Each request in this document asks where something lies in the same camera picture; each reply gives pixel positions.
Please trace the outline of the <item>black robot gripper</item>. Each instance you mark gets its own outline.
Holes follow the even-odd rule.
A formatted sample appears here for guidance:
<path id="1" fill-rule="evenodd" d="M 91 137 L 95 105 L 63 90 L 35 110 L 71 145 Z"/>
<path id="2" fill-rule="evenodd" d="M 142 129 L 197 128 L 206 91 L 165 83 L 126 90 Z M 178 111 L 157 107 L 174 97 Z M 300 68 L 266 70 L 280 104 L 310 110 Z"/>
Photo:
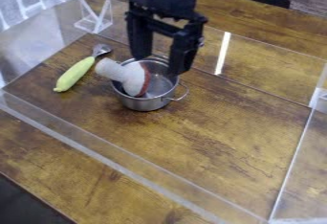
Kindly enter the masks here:
<path id="1" fill-rule="evenodd" d="M 189 72 L 204 45 L 205 15 L 196 11 L 197 0 L 129 0 L 127 30 L 131 54 L 145 59 L 153 54 L 154 33 L 173 38 L 169 73 Z"/>

